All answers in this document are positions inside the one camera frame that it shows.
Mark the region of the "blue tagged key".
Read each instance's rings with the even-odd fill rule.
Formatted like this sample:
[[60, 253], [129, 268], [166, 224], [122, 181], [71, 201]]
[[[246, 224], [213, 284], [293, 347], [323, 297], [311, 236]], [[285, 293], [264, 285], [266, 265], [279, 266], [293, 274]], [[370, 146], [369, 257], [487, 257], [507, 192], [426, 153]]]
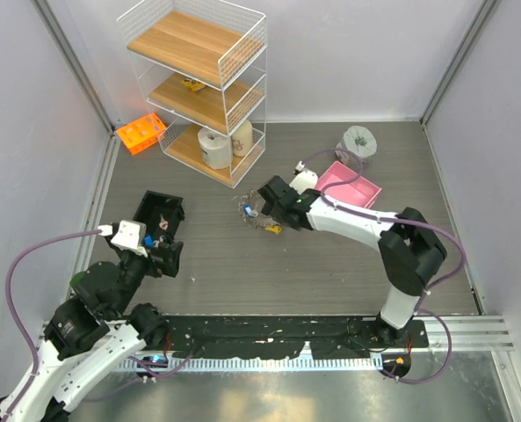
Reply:
[[258, 217], [258, 212], [251, 208], [251, 207], [245, 207], [244, 208], [244, 213], [249, 217], [249, 218], [256, 218]]

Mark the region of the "yellow tagged key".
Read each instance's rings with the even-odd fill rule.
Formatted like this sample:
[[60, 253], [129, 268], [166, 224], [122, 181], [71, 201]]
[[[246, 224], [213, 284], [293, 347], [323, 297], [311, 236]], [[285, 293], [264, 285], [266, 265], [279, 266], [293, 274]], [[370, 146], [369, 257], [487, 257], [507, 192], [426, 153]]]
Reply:
[[282, 228], [278, 224], [274, 224], [274, 225], [264, 226], [264, 230], [278, 235], [281, 233]]

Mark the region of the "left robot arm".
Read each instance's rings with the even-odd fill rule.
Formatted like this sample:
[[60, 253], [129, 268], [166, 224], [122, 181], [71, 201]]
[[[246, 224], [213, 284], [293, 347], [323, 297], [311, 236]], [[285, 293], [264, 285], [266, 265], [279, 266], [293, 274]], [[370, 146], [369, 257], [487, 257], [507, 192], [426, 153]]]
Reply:
[[143, 348], [170, 348], [167, 319], [150, 303], [135, 306], [122, 324], [109, 323], [124, 316], [146, 276], [177, 275], [182, 248], [174, 242], [124, 250], [119, 263], [100, 261], [76, 275], [76, 293], [54, 312], [32, 365], [0, 398], [0, 421], [66, 421], [121, 361]]

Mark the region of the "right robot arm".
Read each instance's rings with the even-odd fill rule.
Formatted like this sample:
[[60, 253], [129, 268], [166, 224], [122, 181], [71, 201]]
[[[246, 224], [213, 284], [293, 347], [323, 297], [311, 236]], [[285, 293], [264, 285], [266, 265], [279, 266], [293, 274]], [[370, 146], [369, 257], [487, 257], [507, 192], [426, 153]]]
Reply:
[[390, 289], [376, 317], [374, 332], [386, 346], [397, 346], [409, 333], [408, 323], [447, 252], [422, 214], [355, 207], [308, 188], [299, 193], [274, 176], [258, 189], [261, 213], [288, 228], [329, 232], [365, 244], [380, 253]]

